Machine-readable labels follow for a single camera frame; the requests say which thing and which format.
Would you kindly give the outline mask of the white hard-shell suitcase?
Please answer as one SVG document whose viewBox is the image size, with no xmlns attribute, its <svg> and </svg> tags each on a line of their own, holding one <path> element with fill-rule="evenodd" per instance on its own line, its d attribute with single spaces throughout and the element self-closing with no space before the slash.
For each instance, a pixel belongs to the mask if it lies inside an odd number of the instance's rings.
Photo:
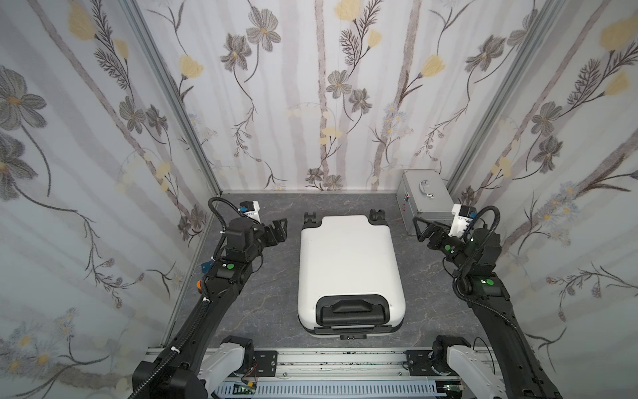
<svg viewBox="0 0 638 399">
<path fill-rule="evenodd" d="M 304 215 L 297 317 L 314 337 L 366 339 L 398 331 L 406 301 L 385 211 Z"/>
</svg>

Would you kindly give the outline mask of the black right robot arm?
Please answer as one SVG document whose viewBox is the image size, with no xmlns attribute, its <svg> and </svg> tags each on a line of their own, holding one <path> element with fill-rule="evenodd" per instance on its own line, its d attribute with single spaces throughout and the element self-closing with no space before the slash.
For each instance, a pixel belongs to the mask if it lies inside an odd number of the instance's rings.
<svg viewBox="0 0 638 399">
<path fill-rule="evenodd" d="M 472 345 L 461 337 L 440 336 L 430 353 L 432 370 L 455 373 L 477 398 L 560 398 L 531 349 L 513 309 L 504 282 L 495 272 L 502 252 L 496 229 L 500 211 L 489 205 L 477 211 L 466 228 L 413 219 L 417 239 L 438 250 L 455 266 L 452 289 L 480 322 L 491 345 L 493 365 L 479 360 Z"/>
</svg>

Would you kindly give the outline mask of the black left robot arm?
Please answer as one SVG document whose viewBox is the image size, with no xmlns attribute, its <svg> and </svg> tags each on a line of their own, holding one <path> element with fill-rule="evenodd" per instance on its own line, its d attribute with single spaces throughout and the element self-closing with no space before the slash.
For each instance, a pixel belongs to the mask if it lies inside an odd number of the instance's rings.
<svg viewBox="0 0 638 399">
<path fill-rule="evenodd" d="M 152 361 L 141 362 L 132 376 L 133 398 L 213 398 L 218 387 L 236 372 L 254 366 L 250 339 L 229 337 L 212 355 L 209 343 L 231 305 L 254 274 L 254 260 L 264 249 L 287 239 L 287 220 L 263 224 L 248 203 L 234 206 L 236 218 L 227 221 L 209 199 L 209 209 L 221 225 L 212 264 L 200 281 L 200 299 L 172 341 Z"/>
</svg>

